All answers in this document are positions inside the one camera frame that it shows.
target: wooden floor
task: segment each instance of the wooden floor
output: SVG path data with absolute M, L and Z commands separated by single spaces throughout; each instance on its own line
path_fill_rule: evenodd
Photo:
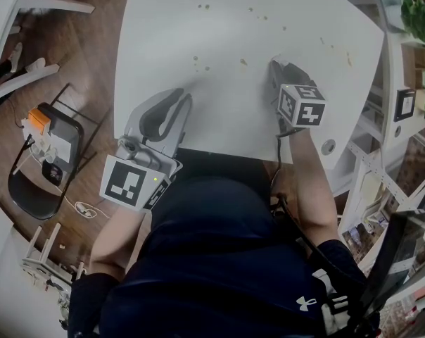
M 73 89 L 65 98 L 93 118 L 100 118 L 113 104 L 115 61 L 127 0 L 79 1 L 93 4 L 95 11 L 91 15 L 65 11 L 28 11 L 20 16 L 22 31 L 9 39 L 4 56 L 11 52 L 16 42 L 22 41 L 23 64 L 43 56 L 47 64 L 57 63 L 61 69 L 57 74 L 14 93 L 9 101 L 15 106 L 18 119 L 24 118 L 37 104 L 50 102 L 68 82 Z M 0 204 L 10 215 L 16 229 L 27 239 L 42 225 L 45 234 L 37 241 L 39 248 L 42 248 L 45 237 L 51 233 L 54 225 L 62 225 L 50 255 L 55 262 L 66 266 L 75 265 L 78 261 L 87 262 L 92 244 L 106 218 L 99 214 L 94 219 L 87 220 L 78 215 L 66 201 L 57 215 L 44 223 L 19 209 L 9 196 L 7 178 L 22 144 L 22 130 L 15 126 L 13 109 L 5 102 L 0 106 Z M 106 156 L 113 154 L 116 146 L 112 114 L 92 146 L 98 151 L 98 156 L 79 174 L 66 196 L 72 204 L 83 201 L 111 215 L 116 209 L 115 204 L 102 201 L 98 192 Z M 267 163 L 266 166 L 272 174 L 275 164 Z M 23 170 L 31 178 L 40 176 L 33 160 L 28 161 Z M 293 169 L 285 165 L 277 189 L 288 194 L 295 213 L 294 183 Z

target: person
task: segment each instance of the person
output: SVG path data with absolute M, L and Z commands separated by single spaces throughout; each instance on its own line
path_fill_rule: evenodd
M 336 205 L 309 130 L 291 135 L 289 143 L 300 225 L 343 272 L 332 279 L 336 291 L 358 300 L 366 278 L 339 239 Z M 262 162 L 246 166 L 236 181 L 214 176 L 211 156 L 183 162 L 183 170 L 197 165 L 206 174 L 177 177 L 162 195 L 127 274 L 144 214 L 119 208 L 106 223 L 89 274 L 72 285 L 69 337 L 324 335 L 325 285 L 312 275 L 321 260 L 286 239 L 272 217 Z M 235 160 L 226 174 L 242 165 Z
M 21 42 L 17 43 L 12 51 L 11 55 L 3 63 L 0 63 L 0 82 L 5 83 L 7 80 L 11 80 L 14 77 L 19 77 L 26 73 L 31 73 L 37 69 L 43 68 L 45 66 L 45 58 L 38 58 L 33 63 L 25 66 L 24 68 L 18 70 L 18 63 L 23 52 L 23 44 Z M 0 98 L 0 105 L 5 102 L 13 92 L 6 94 Z

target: white cable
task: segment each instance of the white cable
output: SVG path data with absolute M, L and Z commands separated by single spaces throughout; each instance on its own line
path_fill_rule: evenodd
M 32 153 L 32 152 L 30 152 L 30 155 L 33 157 L 33 159 L 36 161 L 36 162 L 38 162 L 39 163 L 39 165 L 40 166 L 42 166 L 42 163 L 34 156 L 34 154 Z M 57 190 L 59 190 L 59 192 L 60 193 L 63 193 L 63 191 L 61 190 L 61 189 L 59 189 L 56 185 L 54 185 L 54 187 L 57 189 Z M 105 212 L 103 212 L 101 209 L 99 209 L 99 208 L 97 208 L 97 207 L 95 207 L 95 206 L 92 206 L 91 204 L 88 204 L 88 203 L 85 203 L 85 202 L 83 202 L 83 201 L 76 201 L 75 202 L 75 205 L 73 205 L 71 202 L 70 202 L 70 200 L 67 198 L 67 196 L 66 195 L 64 195 L 64 199 L 70 204 L 70 206 L 72 207 L 72 208 L 74 208 L 75 209 L 75 211 L 78 213 L 78 214 L 80 214 L 83 218 L 86 218 L 86 219 L 92 219 L 92 218 L 95 218 L 97 215 L 98 215 L 98 213 L 97 213 L 97 211 L 99 211 L 100 213 L 102 213 L 104 216 L 106 216 L 107 217 L 107 219 L 110 219 L 110 216 L 109 215 L 107 215 Z

